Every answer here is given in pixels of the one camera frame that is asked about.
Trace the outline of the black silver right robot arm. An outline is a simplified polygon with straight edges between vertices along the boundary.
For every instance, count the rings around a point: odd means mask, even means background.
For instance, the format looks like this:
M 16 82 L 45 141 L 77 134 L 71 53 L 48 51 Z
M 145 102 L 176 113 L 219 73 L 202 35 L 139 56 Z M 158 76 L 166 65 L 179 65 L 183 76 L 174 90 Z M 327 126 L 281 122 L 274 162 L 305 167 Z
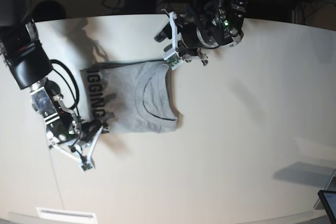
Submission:
M 30 89 L 32 106 L 43 118 L 51 148 L 68 146 L 82 155 L 85 147 L 93 148 L 102 124 L 98 120 L 83 122 L 78 109 L 80 92 L 69 68 L 46 55 L 31 16 L 32 0 L 1 0 L 1 55 L 20 89 Z M 73 83 L 70 93 L 74 104 L 67 107 L 60 87 L 48 79 L 61 66 Z

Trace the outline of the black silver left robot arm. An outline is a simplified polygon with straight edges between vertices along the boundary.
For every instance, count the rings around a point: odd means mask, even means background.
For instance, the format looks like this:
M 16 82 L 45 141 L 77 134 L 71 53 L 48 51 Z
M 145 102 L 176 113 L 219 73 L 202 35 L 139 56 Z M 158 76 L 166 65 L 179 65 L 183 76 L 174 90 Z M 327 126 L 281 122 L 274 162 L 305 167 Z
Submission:
M 204 66 L 208 57 L 204 50 L 235 46 L 244 36 L 242 27 L 250 0 L 193 0 L 184 14 L 167 12 L 168 23 L 154 37 L 169 39 L 163 60 L 171 69 L 198 59 Z

